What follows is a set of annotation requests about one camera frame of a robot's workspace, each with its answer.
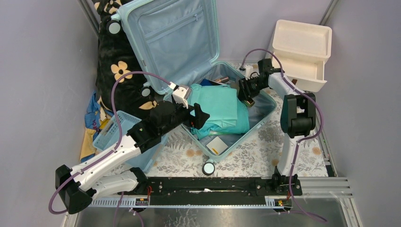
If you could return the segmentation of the gold rectangular box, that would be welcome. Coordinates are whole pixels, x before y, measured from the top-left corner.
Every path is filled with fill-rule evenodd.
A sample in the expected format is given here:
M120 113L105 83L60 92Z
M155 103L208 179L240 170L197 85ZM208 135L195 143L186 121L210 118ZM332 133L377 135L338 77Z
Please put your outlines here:
M250 99L244 100L243 103L244 103L248 108L251 108L251 107L254 106L255 101L254 101L253 99L250 98Z

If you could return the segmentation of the copper metallic cylinder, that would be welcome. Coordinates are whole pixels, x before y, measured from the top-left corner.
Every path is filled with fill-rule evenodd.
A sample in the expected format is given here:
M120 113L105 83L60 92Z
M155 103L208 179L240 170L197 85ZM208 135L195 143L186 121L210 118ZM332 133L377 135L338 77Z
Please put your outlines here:
M214 81L217 82L217 83L224 84L224 83L227 83L229 80L230 80L230 78L226 76L226 77L218 78L218 79L216 79Z

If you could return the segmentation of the white three-drawer storage cabinet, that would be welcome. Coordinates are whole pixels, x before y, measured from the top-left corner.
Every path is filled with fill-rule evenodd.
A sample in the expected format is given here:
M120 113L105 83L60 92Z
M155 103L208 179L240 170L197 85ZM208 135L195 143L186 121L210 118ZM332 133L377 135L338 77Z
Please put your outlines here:
M318 92L326 84L325 64L331 57L332 29L280 19L268 50L283 66L286 76L304 91Z

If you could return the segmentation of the light blue ribbed suitcase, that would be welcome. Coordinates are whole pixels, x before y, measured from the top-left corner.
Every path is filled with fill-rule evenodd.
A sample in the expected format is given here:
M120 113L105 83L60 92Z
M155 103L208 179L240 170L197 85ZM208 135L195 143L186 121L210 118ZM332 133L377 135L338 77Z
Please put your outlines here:
M228 76L228 84L243 75L224 61L218 61L219 35L215 0L135 0L125 3L112 15L108 28L112 34L127 35L141 69L168 81L190 86L203 79ZM240 101L238 109L248 114L250 129L240 134L208 135L203 139L185 132L209 157L202 167L205 175L215 171L215 163L227 157L251 135L268 122L276 102L264 91L252 98L255 104L248 108ZM209 145L220 146L213 151Z

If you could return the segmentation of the black floral plush blanket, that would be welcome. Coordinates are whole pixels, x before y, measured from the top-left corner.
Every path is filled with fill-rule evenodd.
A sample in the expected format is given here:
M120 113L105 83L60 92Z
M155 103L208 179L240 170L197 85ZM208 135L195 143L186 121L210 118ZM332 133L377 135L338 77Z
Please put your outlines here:
M144 119L157 105L154 89L143 86L147 82L144 75L130 74L140 71L141 67L124 31L109 32L111 16L126 3L125 0L93 1L100 16L96 93L104 108L113 111L115 107L117 111Z

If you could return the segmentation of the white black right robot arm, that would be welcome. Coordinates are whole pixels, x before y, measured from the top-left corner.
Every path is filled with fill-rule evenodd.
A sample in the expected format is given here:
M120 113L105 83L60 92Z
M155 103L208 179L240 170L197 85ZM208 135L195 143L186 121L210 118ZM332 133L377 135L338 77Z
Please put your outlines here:
M245 77L238 81L238 99L251 107L253 98L261 90L271 88L283 101L280 117L280 127L285 134L283 151L270 183L274 193L283 195L297 181L296 144L309 136L316 126L315 96L297 88L281 67L273 67L271 59L260 60L258 67L259 72L256 72L253 67L240 66Z

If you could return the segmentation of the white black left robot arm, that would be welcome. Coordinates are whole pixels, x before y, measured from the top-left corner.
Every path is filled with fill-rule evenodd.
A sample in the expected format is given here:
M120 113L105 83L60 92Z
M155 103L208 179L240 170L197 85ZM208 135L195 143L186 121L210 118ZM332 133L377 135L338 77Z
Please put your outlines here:
M61 165L55 171L55 193L48 209L52 214L76 214L88 207L94 199L117 192L133 191L142 194L147 187L146 177L137 167L117 176L105 174L125 161L137 157L161 142L162 137L180 124L200 129L210 115L198 103L185 107L168 101L159 102L147 118L133 125L126 134L119 127L117 142L99 155L72 168ZM63 211L52 208L59 196Z

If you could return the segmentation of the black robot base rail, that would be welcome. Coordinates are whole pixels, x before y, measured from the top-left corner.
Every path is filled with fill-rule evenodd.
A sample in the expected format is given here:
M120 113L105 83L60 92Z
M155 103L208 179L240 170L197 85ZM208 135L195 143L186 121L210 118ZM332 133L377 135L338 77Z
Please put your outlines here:
M141 177L135 189L125 189L92 202L92 206L134 208L268 207L289 208L301 196L297 176L287 177Z

